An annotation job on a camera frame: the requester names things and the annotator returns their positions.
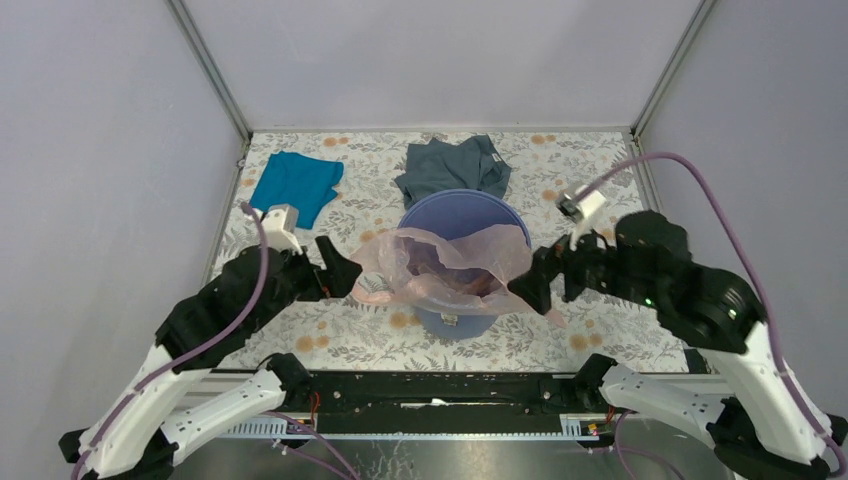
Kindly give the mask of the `pink plastic trash bag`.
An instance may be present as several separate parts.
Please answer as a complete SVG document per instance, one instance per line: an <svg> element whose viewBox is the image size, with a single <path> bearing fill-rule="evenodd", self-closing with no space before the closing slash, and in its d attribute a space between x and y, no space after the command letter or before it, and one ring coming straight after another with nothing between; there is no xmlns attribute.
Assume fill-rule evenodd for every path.
<svg viewBox="0 0 848 480"><path fill-rule="evenodd" d="M529 270L531 259L524 232L516 225L493 225L454 240L398 228L377 235L353 254L362 274L352 296L366 305L407 305L438 314L530 312L530 305L507 284Z"/></svg>

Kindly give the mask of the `blue plastic trash bin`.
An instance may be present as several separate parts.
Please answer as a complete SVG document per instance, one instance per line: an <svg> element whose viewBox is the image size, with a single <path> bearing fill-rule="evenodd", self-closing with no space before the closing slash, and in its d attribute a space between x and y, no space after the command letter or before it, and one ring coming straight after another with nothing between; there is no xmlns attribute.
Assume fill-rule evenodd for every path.
<svg viewBox="0 0 848 480"><path fill-rule="evenodd" d="M398 226L454 240L501 224L520 228L525 244L531 245L529 231L512 207L494 195L471 189L444 190L425 197L407 210ZM496 321L492 315L445 316L419 307L413 312L427 332L449 340L479 337Z"/></svg>

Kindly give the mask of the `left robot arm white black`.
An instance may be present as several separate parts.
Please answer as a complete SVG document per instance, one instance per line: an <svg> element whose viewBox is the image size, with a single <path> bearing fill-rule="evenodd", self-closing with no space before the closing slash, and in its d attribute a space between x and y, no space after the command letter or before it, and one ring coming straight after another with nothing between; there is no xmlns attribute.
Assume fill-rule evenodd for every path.
<svg viewBox="0 0 848 480"><path fill-rule="evenodd" d="M311 375L291 353L274 354L242 384L184 411L179 401L228 355L295 302L343 298L362 272L326 236L324 261L305 252L244 249L196 295L178 302L122 397L95 425L65 433L59 447L74 479L166 479L230 428L279 407L313 407Z"/></svg>

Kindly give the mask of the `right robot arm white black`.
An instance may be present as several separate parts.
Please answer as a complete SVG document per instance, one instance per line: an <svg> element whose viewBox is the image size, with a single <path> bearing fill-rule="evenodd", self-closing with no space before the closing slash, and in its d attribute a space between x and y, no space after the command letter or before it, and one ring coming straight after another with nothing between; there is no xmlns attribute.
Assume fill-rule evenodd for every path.
<svg viewBox="0 0 848 480"><path fill-rule="evenodd" d="M583 410L632 410L701 440L747 479L828 479L824 452L847 435L843 417L792 396L770 345L764 306L738 275L693 261L686 231L654 211L622 217L615 242L563 236L538 249L509 290L533 310L551 310L551 284L565 301L593 290L653 309L662 328L698 350L724 378L726 396L698 394L595 354L569 392Z"/></svg>

